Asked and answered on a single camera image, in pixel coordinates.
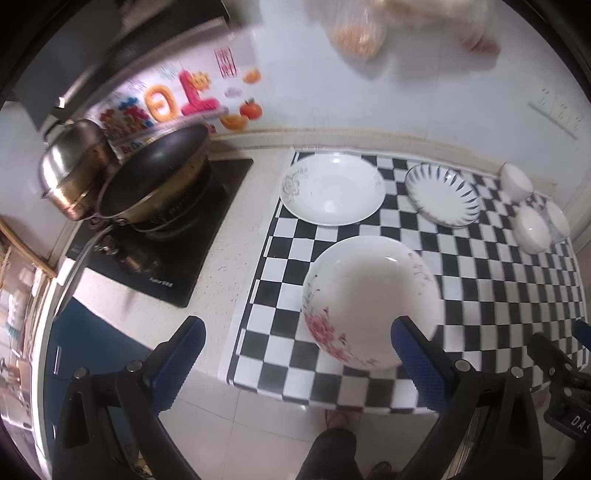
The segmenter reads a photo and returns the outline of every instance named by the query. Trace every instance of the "metal screw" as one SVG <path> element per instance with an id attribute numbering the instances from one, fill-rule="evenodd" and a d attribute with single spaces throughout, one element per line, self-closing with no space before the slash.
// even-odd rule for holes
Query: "metal screw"
<path id="1" fill-rule="evenodd" d="M 456 362 L 456 368 L 460 371 L 460 372 L 468 372 L 468 370 L 470 370 L 470 363 L 467 362 L 466 360 L 458 360 Z"/>
<path id="2" fill-rule="evenodd" d="M 523 370 L 519 367 L 511 367 L 511 375 L 515 378 L 521 378 L 523 377 Z"/>
<path id="3" fill-rule="evenodd" d="M 76 368 L 76 370 L 74 370 L 74 378 L 77 378 L 78 380 L 81 379 L 82 377 L 84 377 L 86 375 L 86 368 L 84 367 L 78 367 Z"/>
<path id="4" fill-rule="evenodd" d="M 142 368 L 141 360 L 133 360 L 127 364 L 127 370 L 130 372 L 137 372 L 140 368 Z"/>

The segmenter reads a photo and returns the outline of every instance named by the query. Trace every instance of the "white wall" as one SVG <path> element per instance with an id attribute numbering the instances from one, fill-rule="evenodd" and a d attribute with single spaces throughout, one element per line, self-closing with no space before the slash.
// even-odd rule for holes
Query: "white wall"
<path id="1" fill-rule="evenodd" d="M 41 198 L 37 164 L 43 140 L 19 103 L 0 110 L 0 215 L 42 257 L 53 249 L 66 218 Z"/>
<path id="2" fill-rule="evenodd" d="M 591 127 L 591 107 L 558 55 L 499 2 L 497 59 L 465 52 L 442 28 L 388 34 L 368 64 L 341 58 L 311 18 L 325 0 L 233 0 L 254 27 L 265 110 L 257 128 L 354 128 L 466 147 L 557 182 L 566 205 L 590 166 L 591 128 L 578 141 L 526 105 L 534 76 L 557 88 Z"/>

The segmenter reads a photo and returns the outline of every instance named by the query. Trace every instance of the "plate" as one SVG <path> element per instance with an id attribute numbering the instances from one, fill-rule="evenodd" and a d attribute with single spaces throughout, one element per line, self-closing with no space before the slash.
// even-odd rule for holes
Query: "plate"
<path id="1" fill-rule="evenodd" d="M 310 155 L 293 164 L 281 181 L 285 208 L 315 225 L 360 222 L 380 208 L 385 196 L 378 169 L 342 153 Z"/>
<path id="2" fill-rule="evenodd" d="M 421 163 L 408 171 L 404 183 L 418 211 L 433 222 L 459 228 L 478 220 L 478 194 L 458 172 Z"/>
<path id="3" fill-rule="evenodd" d="M 443 323 L 443 300 L 413 250 L 384 236 L 354 236 L 311 265 L 302 315 L 329 355 L 348 367 L 380 370 L 401 364 L 390 341 L 392 322 L 408 315 L 430 339 Z"/>

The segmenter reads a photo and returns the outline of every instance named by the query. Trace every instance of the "black and white checkered mat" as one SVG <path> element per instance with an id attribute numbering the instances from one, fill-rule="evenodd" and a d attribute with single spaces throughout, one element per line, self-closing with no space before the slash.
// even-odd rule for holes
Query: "black and white checkered mat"
<path id="1" fill-rule="evenodd" d="M 298 160 L 311 153 L 299 153 Z M 435 225 L 412 206 L 404 186 L 416 163 L 363 157 L 386 183 L 380 210 L 337 228 L 296 219 L 278 202 L 252 280 L 234 343 L 227 381 L 283 400 L 368 412 L 421 410 L 404 367 L 366 372 L 344 367 L 314 343 L 300 318 L 303 282 L 310 263 L 335 242 L 355 235 L 383 235 L 416 250 L 436 276 L 445 324 L 434 340 L 454 358 L 486 372 L 521 367 L 537 390 L 547 379 L 525 351 L 544 332 L 578 366 L 588 351 L 571 335 L 571 321 L 585 316 L 574 253 L 569 242 L 539 255 L 520 250 L 509 217 L 514 214 L 498 180 L 461 171 L 479 193 L 479 220 L 467 228 Z M 533 203 L 545 202 L 535 196 Z"/>

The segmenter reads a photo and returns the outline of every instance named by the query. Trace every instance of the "plate with blue striped rim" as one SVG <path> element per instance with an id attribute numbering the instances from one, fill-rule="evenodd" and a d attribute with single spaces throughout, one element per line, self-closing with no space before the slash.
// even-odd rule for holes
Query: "plate with blue striped rim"
<path id="1" fill-rule="evenodd" d="M 455 170 L 421 163 L 408 171 L 404 183 L 417 210 L 432 222 L 460 228 L 478 219 L 478 194 Z"/>

